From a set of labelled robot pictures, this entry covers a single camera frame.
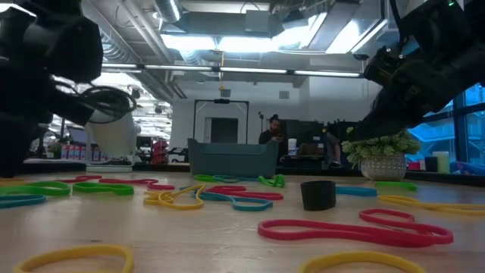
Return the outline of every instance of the doorway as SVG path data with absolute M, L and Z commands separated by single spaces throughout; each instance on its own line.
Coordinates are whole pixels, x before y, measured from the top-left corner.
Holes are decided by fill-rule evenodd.
M 207 118 L 205 128 L 206 143 L 237 143 L 237 118 Z

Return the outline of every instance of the window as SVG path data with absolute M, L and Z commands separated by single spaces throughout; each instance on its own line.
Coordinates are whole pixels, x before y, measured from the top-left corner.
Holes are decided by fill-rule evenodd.
M 420 124 L 409 129 L 409 133 L 421 144 L 417 155 L 406 155 L 409 161 L 433 156 L 433 152 L 449 152 L 450 162 L 456 161 L 455 123 L 452 118 Z
M 485 111 L 467 115 L 468 163 L 485 165 Z
M 477 83 L 465 92 L 466 106 L 485 102 L 485 87 Z

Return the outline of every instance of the desk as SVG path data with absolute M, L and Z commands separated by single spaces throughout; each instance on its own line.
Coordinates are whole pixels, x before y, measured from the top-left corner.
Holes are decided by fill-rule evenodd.
M 23 176 L 28 181 L 72 178 L 85 173 Z M 156 178 L 176 187 L 196 182 L 187 173 L 134 172 L 105 177 Z M 287 176 L 286 188 L 274 189 L 254 182 L 250 190 L 281 192 L 266 212 L 239 212 L 228 202 L 205 202 L 204 208 L 177 211 L 144 206 L 144 186 L 134 196 L 78 195 L 50 199 L 38 206 L 0 210 L 0 272 L 11 272 L 19 261 L 54 249 L 93 243 L 116 243 L 133 249 L 135 273 L 281 273 L 298 272 L 306 260 L 342 251 L 370 250 L 401 256 L 428 273 L 485 271 L 485 218 L 430 212 L 379 202 L 375 197 L 337 196 L 336 208 L 324 212 L 302 209 L 299 182 L 334 180 L 338 185 L 371 187 L 360 177 Z M 417 198 L 430 202 L 485 203 L 485 189 L 447 184 L 418 183 Z M 194 202 L 182 197 L 181 202 Z M 450 229 L 455 242 L 423 249 L 404 249 L 351 240 L 318 239 L 283 242 L 258 236 L 260 221 L 269 218 L 301 218 L 342 224 L 371 225 L 358 218 L 362 209 L 383 208 L 411 213 L 420 223 Z M 48 272 L 110 269 L 119 272 L 118 259 L 78 259 L 45 267 Z M 324 272 L 401 272 L 368 263 L 341 265 Z

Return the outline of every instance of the blue rubber band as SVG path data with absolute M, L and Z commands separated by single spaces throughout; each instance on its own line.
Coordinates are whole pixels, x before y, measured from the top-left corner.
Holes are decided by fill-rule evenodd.
M 40 194 L 0 196 L 0 209 L 37 205 L 45 201 L 46 197 Z
M 336 194 L 355 196 L 377 196 L 377 190 L 365 187 L 336 187 Z
M 273 202 L 263 199 L 256 199 L 256 198 L 244 198 L 244 197 L 232 197 L 226 196 L 224 194 L 219 193 L 201 193 L 200 199 L 205 201 L 229 201 L 233 205 L 233 209 L 239 210 L 242 212 L 262 212 L 266 209 L 273 207 Z M 261 204 L 260 206 L 245 206 L 239 205 L 238 202 L 253 202 Z
M 241 181 L 258 181 L 258 178 L 249 178 L 249 177 L 234 177 L 230 175 L 215 175 L 213 176 L 214 180 L 218 182 L 224 182 L 224 183 L 237 183 Z

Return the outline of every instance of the yellow rubber band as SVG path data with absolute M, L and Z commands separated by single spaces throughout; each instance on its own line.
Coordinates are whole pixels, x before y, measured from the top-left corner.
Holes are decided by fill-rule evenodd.
M 171 191 L 145 191 L 145 199 L 143 202 L 147 205 L 159 205 L 159 206 L 166 206 L 171 209 L 200 209 L 204 205 L 204 201 L 200 198 L 200 194 L 204 191 L 205 185 L 195 185 L 188 188 L 185 188 L 181 191 L 176 193 L 172 193 Z M 176 205 L 174 204 L 174 200 L 177 196 L 182 195 L 184 193 L 191 192 L 193 190 L 197 190 L 196 192 L 196 203 L 191 205 Z
M 402 269 L 408 273 L 426 273 L 426 271 L 419 267 L 419 265 L 406 259 L 371 251 L 337 253 L 329 256 L 317 257 L 307 261 L 300 268 L 300 273 L 311 273 L 313 271 L 330 268 L 335 265 L 341 265 L 348 262 L 376 262 Z
M 80 246 L 70 249 L 60 249 L 51 253 L 42 254 L 40 256 L 28 259 L 21 262 L 14 268 L 14 273 L 28 273 L 41 266 L 60 262 L 68 259 L 78 259 L 90 256 L 122 256 L 125 258 L 125 263 L 121 273 L 133 272 L 133 253 L 125 246 L 116 245 L 96 245 L 96 246 Z M 77 271 L 77 273 L 110 273 L 112 271 Z
M 384 202 L 393 202 L 395 204 L 430 209 L 438 212 L 449 212 L 461 215 L 485 215 L 485 205 L 425 203 L 411 197 L 393 195 L 382 195 L 378 196 L 378 198 Z

